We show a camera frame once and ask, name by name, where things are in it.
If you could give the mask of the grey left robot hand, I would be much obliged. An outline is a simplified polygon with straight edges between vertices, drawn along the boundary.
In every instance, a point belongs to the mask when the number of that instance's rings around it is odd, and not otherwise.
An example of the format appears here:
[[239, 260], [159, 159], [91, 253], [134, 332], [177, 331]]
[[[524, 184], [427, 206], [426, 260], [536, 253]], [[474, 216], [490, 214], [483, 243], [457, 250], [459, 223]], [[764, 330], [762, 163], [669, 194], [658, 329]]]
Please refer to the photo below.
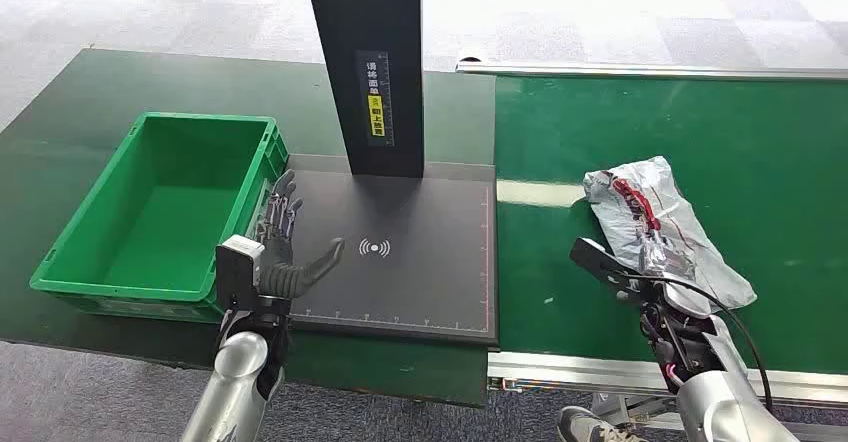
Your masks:
[[293, 235], [303, 200], [295, 196], [295, 172], [287, 169], [275, 182], [257, 235], [264, 246], [260, 258], [257, 292], [260, 296], [296, 299], [307, 293], [342, 260], [343, 238], [305, 265], [294, 263]]

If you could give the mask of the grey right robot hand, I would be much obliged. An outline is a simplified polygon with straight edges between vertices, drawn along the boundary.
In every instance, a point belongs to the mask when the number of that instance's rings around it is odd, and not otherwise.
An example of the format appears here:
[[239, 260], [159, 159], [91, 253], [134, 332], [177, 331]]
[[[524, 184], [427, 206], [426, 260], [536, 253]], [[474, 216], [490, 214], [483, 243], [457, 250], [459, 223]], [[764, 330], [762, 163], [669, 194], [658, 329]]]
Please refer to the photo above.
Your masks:
[[706, 319], [711, 313], [708, 298], [694, 283], [694, 265], [658, 229], [648, 228], [640, 236], [638, 267], [641, 274], [665, 282], [665, 301], [683, 314]]

